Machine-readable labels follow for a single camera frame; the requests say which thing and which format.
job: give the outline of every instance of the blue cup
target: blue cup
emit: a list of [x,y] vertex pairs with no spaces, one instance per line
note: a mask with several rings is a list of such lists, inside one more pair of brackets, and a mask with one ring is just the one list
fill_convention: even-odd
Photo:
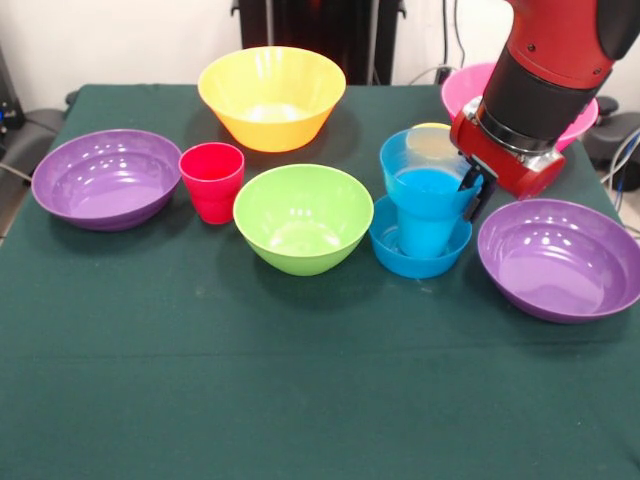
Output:
[[471,223],[460,219],[454,225],[445,251],[439,257],[414,258],[398,248],[398,209],[388,196],[375,203],[369,235],[378,261],[388,270],[407,278],[433,278],[448,272],[471,240]]
[[458,191],[470,165],[449,130],[415,128],[390,137],[380,150],[387,193],[398,209],[398,245],[414,258],[444,252],[454,227],[482,187]]

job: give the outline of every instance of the green tablecloth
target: green tablecloth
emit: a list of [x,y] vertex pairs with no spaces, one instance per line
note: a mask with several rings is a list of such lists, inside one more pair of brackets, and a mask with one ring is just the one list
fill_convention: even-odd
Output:
[[[434,87],[352,87],[320,162],[383,195],[378,149],[446,120]],[[57,143],[143,128],[232,141],[193,86],[89,86]],[[545,195],[614,215],[574,144]],[[497,194],[488,211],[509,201]],[[583,326],[512,307],[475,246],[412,281],[368,238],[311,278],[204,225],[181,186],[145,225],[71,227],[30,197],[0,248],[0,478],[628,479],[640,474],[640,310]]]

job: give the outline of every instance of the bowl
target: bowl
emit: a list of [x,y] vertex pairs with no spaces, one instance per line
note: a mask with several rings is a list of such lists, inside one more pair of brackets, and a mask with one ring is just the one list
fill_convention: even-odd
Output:
[[407,278],[425,279],[444,274],[454,266],[471,240],[471,224],[459,220],[453,228],[444,252],[434,258],[413,258],[398,247],[398,211],[391,198],[384,196],[375,203],[369,235],[378,261],[388,270]]
[[346,78],[318,53],[256,47],[230,53],[200,75],[198,92],[245,147],[285,152],[315,138],[342,98]]
[[[445,80],[440,91],[442,102],[449,112],[451,121],[467,103],[481,96],[489,83],[495,63],[469,65],[454,72]],[[556,150],[561,152],[571,142],[585,133],[598,118],[598,103],[593,99],[587,108],[567,127],[556,142]]]
[[640,247],[622,226],[585,206],[533,199],[487,217],[478,252],[497,287],[543,320],[584,323],[640,297]]
[[106,130],[75,138],[40,162],[36,201],[75,226],[120,231],[158,213],[180,181],[180,149],[142,130]]
[[335,267],[356,248],[371,224],[373,200],[341,170],[294,164],[247,182],[233,215],[262,259],[285,273],[308,276]]

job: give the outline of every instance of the yellow bowl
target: yellow bowl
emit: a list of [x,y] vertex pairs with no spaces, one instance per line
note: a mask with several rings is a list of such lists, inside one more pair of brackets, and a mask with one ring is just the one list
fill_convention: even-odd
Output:
[[198,93],[242,145],[285,152],[315,138],[346,85],[340,67],[318,53],[256,47],[209,65]]

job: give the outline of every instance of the plastic cup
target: plastic cup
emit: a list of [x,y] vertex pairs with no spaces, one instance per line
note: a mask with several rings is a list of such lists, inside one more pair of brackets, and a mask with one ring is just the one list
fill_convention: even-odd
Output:
[[458,191],[470,165],[449,140],[449,130],[415,128],[390,137],[380,151],[385,186],[398,208],[398,245],[413,258],[434,258],[482,186]]
[[180,158],[180,173],[191,202],[205,223],[233,219],[233,202],[244,179],[244,155],[233,145],[203,143]]

